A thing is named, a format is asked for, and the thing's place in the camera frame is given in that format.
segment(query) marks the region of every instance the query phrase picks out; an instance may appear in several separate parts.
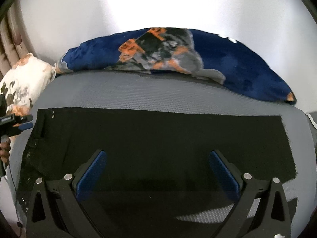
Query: blue floral fabric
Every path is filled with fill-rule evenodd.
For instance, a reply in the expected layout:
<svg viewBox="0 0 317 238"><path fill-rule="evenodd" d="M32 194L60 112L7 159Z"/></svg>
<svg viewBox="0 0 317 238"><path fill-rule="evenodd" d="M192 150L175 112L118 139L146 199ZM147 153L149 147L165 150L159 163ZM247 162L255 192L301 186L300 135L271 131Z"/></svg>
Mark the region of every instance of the blue floral fabric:
<svg viewBox="0 0 317 238"><path fill-rule="evenodd" d="M287 83L251 49L195 29L147 28L95 38L70 49L56 64L57 73L105 68L176 71L255 99L296 103Z"/></svg>

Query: black cable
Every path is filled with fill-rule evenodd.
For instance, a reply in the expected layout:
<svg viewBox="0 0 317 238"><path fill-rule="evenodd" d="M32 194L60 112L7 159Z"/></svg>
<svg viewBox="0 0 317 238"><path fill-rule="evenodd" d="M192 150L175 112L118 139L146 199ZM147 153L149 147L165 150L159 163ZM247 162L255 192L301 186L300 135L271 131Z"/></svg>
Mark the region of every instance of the black cable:
<svg viewBox="0 0 317 238"><path fill-rule="evenodd" d="M19 235L19 238L21 237L22 235L22 223L20 222L20 219L19 219L19 216L18 216L18 211L16 209L16 204L17 204L17 190L16 190L16 186L15 186L15 183L14 183L14 180L13 180L13 177L12 177L12 172L11 172L11 166L10 166L10 162L9 162L9 171L10 171L10 176L11 176L11 179L12 179L12 182L13 182L13 186L14 186L14 190L15 190L15 203L14 203L14 207L15 207L15 213L16 213L16 217L18 218L18 222L16 223L18 225L18 227L20 228L20 235Z"/></svg>

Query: blue blanket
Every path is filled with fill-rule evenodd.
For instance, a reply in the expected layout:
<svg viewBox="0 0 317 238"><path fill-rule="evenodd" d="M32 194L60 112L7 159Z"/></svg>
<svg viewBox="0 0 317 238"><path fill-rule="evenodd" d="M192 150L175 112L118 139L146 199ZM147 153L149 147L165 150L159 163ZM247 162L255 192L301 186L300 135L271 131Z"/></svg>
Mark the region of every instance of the blue blanket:
<svg viewBox="0 0 317 238"><path fill-rule="evenodd" d="M147 28L95 38L56 64L57 73L105 68L177 71L255 99L296 103L287 83L255 52L235 39L195 29Z"/></svg>

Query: beige curtain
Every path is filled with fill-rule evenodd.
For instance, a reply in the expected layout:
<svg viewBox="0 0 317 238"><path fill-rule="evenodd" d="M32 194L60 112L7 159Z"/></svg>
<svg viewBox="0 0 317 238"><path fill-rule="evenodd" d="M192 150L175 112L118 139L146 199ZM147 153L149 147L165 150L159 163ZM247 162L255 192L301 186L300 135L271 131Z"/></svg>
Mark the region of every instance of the beige curtain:
<svg viewBox="0 0 317 238"><path fill-rule="evenodd" d="M0 23L0 80L17 61L28 53L16 19L14 3Z"/></svg>

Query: gray mat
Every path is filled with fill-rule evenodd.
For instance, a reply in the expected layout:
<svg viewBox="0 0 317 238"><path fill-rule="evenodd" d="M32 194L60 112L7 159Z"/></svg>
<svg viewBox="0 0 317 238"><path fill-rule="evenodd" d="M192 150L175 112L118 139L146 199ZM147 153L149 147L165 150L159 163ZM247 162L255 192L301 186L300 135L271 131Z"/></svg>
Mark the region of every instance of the gray mat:
<svg viewBox="0 0 317 238"><path fill-rule="evenodd" d="M34 122L39 108L57 107L280 115L290 140L298 173L290 185L284 184L289 198L298 197L292 222L292 237L297 237L310 219L316 193L314 143L306 116L293 106L250 99L228 91L218 84L181 74L141 75L92 71L63 75L55 79L41 94L31 111ZM12 150L11 167L15 183L19 180L21 157L30 133L31 130L22 133ZM11 179L10 189L15 196ZM19 214L25 223L26 218L21 210ZM216 211L218 219L224 219L226 214L226 211Z"/></svg>

